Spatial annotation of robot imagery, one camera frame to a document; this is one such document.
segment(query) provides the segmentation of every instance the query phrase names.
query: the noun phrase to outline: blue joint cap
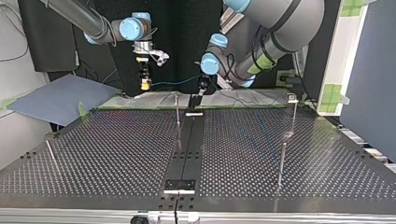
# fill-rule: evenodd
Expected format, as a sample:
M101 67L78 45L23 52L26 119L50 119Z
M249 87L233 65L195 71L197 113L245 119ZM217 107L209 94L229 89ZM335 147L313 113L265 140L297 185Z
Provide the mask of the blue joint cap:
M90 35L87 35L87 34L84 33L84 36L85 36L85 38L87 39L88 43L94 44L94 45L99 45L96 41L94 41L94 40L92 39L92 37L91 37Z
M151 15L148 12L134 12L132 13L132 17L151 21Z
M224 0L224 4L232 8L235 12L244 12L251 0Z
M207 75L214 76L220 71L220 62L212 53L206 53L201 60L201 70Z
M120 33L129 41L138 40L145 34L143 23L137 18L127 18L120 24Z
M228 38L225 35L215 34L215 35L212 35L212 37L210 38L210 43L227 49Z
M241 87L243 87L243 88L249 88L249 87L251 87L251 85L253 85L253 82L254 82L254 79L256 78L256 76L254 76L254 77L251 77L250 79L250 81L247 81L247 82L245 82L245 84L243 84Z

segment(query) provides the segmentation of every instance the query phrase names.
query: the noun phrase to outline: robotic arm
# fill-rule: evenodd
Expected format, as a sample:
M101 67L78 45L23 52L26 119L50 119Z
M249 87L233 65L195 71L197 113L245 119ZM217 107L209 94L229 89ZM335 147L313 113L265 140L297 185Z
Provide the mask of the robotic arm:
M134 41L134 53L139 63L139 76L143 91L150 89L150 59L158 66L163 66L169 55L161 50L153 49L152 35L156 29L151 28L151 17L146 12L136 12L124 20L108 21L98 12L85 6L78 0L41 0L64 18L80 28L91 44Z
M317 34L324 15L323 0L224 0L238 13L268 29L260 44L240 63L224 55L228 39L212 35L201 60L204 75L221 75L234 85L248 88L262 70L271 69L278 59L307 45Z

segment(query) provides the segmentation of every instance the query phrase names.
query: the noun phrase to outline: white panel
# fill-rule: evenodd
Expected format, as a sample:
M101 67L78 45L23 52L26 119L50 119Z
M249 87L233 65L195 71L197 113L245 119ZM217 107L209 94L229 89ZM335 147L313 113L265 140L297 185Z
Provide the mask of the white panel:
M17 0L0 0L18 8ZM21 22L9 10L3 11L22 30ZM0 12L0 61L14 58L25 52L26 39L18 33ZM21 59L0 62L0 104L3 100L22 96L46 84L42 73L35 72L28 52ZM50 132L47 122L31 119L11 111L0 109L0 169L13 162L21 154L36 147Z
M1 1L17 8L16 0ZM2 9L22 30L17 17L9 9L4 7ZM0 61L23 54L26 48L26 39L15 30L2 12L0 12L0 30ZM16 61L0 63L0 102L21 96L45 84L43 74L35 72L29 52Z
M367 6L362 8L360 16L340 17L338 19L322 90L326 84L342 85L341 93L346 94L366 14ZM341 110L342 105L340 104L336 113L319 114L322 116L340 116Z
M0 170L43 142L47 122L12 113L0 119Z

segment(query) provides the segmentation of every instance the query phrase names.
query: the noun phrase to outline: white wall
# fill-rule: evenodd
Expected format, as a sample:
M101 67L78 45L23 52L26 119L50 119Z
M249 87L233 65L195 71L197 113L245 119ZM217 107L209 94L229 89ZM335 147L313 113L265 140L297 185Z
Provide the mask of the white wall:
M0 1L18 8L17 0ZM12 12L3 7L2 9L22 30L20 22ZM0 12L0 61L23 54L25 48L25 37ZM42 73L35 72L29 52L16 61L0 62L0 104L6 99L20 97L45 84L46 78ZM0 108L0 169L38 146L48 132L50 125L47 122Z

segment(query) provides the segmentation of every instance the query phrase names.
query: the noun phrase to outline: metal rod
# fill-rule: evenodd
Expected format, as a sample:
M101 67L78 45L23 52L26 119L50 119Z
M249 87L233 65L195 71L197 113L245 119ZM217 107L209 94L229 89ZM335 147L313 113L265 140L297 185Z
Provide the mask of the metal rod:
M286 156L286 147L287 146L288 146L287 143L283 143L282 151L280 152L279 178L277 180L277 184L280 187L282 186L282 175L283 175L283 167L285 166L285 156Z
M53 154L52 147L50 145L50 140L46 140L47 148L49 149L49 154L53 160L56 160L55 155Z
M105 31L101 16L78 0L41 0L68 21L90 36L99 36Z
M297 116L297 105L298 105L298 102L294 104L293 123L291 125L292 132L294 132L294 124L295 124L296 116Z
M176 104L176 113L177 113L177 126L180 127L180 113L179 113L179 107L178 107L178 96L175 94L175 104Z

